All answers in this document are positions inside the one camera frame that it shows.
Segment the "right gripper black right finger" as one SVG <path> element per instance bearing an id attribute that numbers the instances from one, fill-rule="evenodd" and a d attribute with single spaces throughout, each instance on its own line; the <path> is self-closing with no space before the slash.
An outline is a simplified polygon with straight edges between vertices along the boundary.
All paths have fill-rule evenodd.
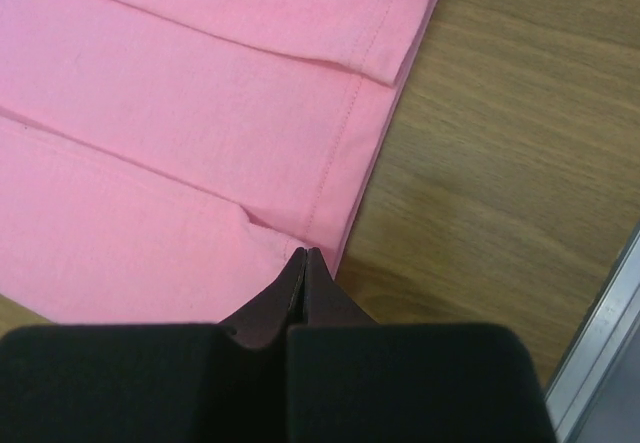
<path id="1" fill-rule="evenodd" d="M 381 325 L 305 262 L 303 322 L 287 332 L 292 442 L 552 442 L 528 350 L 487 323 Z"/>

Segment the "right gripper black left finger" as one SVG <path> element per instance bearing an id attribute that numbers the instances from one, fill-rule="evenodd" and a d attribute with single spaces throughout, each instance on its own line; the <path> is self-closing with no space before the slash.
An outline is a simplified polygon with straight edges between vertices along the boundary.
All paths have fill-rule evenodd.
<path id="1" fill-rule="evenodd" d="M 306 253 L 217 324 L 38 325 L 1 341 L 5 442 L 282 442 Z"/>

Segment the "pink t shirt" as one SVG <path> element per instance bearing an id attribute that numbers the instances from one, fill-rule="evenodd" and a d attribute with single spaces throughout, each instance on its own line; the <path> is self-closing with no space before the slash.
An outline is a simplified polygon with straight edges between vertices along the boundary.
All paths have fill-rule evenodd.
<path id="1" fill-rule="evenodd" d="M 219 321 L 339 265 L 437 0 L 1 0 L 1 292 Z"/>

